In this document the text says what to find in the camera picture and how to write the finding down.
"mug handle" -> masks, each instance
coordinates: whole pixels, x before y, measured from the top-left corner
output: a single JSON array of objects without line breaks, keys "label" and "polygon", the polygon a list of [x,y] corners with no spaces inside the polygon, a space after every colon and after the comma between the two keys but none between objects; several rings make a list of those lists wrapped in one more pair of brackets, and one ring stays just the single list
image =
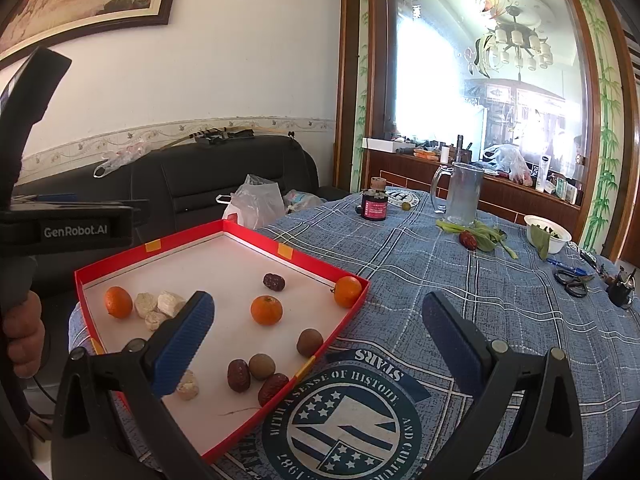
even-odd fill
[{"label": "mug handle", "polygon": [[437,211],[436,204],[433,200],[433,197],[436,195],[436,191],[438,189],[438,181],[443,174],[452,175],[453,168],[448,168],[447,166],[439,166],[436,170],[435,175],[433,175],[433,179],[431,179],[431,188],[429,195],[431,196],[431,205],[433,206],[433,210]]}]

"tablecloth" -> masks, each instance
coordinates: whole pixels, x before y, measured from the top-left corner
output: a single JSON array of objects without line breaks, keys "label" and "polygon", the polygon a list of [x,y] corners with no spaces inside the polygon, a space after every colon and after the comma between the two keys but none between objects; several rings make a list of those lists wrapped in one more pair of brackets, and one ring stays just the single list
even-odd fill
[{"label": "tablecloth", "polygon": [[[371,281],[367,301],[331,352],[264,421],[212,467],[224,479],[412,479],[454,431],[472,399],[456,383],[421,321],[424,296],[440,290],[489,340],[520,352],[558,346],[574,375],[584,434],[584,477],[596,469],[640,404],[640,310],[615,307],[596,277],[569,296],[529,245],[522,226],[499,225],[518,260],[498,247],[470,252],[436,227],[427,193],[411,211],[389,206],[382,222],[354,211],[360,195],[280,219],[262,232]],[[589,267],[566,246],[558,259]],[[90,340],[76,309],[70,348]],[[481,466],[495,461],[522,396]],[[157,466],[120,410],[140,460]]]}]

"chandelier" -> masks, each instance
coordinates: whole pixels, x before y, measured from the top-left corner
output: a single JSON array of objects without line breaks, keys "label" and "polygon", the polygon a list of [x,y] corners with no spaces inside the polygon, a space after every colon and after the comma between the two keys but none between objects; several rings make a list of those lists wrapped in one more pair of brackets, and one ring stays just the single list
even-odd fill
[{"label": "chandelier", "polygon": [[522,80],[523,68],[534,72],[553,65],[554,55],[548,38],[540,38],[535,28],[518,23],[523,11],[517,2],[508,5],[508,1],[482,0],[482,14],[490,22],[495,22],[495,27],[488,26],[487,32],[476,40],[475,52],[471,48],[466,50],[465,58],[471,74],[477,69],[485,77],[490,77],[489,70],[498,71],[513,64],[518,69],[518,79]]}]

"framed painting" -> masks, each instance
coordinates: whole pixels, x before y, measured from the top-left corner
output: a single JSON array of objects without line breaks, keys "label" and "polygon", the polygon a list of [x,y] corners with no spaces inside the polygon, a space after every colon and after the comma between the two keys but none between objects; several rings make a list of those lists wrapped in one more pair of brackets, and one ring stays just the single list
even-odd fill
[{"label": "framed painting", "polygon": [[37,46],[97,32],[166,25],[173,0],[20,0],[0,29],[0,69]]}]

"red tray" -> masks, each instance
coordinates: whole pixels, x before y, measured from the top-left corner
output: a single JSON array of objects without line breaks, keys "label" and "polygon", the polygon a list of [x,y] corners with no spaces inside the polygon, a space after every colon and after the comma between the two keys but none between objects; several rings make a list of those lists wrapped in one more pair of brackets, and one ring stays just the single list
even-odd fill
[{"label": "red tray", "polygon": [[[262,284],[267,272],[286,279],[282,292]],[[354,307],[338,306],[330,289],[352,274],[271,240],[234,222],[219,220],[116,254],[76,271],[76,289],[84,321],[96,352],[118,352],[131,339],[151,332],[135,312],[124,320],[107,314],[103,296],[113,285],[132,298],[139,292],[168,290],[188,299],[196,290],[209,292],[216,303],[213,326],[191,362],[200,395],[185,402],[163,397],[170,413],[209,463],[215,462],[257,425],[304,377],[364,303],[369,282],[355,276],[363,291]],[[269,294],[282,302],[282,320],[259,326],[250,315],[253,298]],[[296,351],[305,328],[322,333],[324,345],[310,359]],[[236,394],[226,383],[226,367],[236,358],[271,355],[276,371],[291,378],[276,397],[260,408],[261,382]]]}]

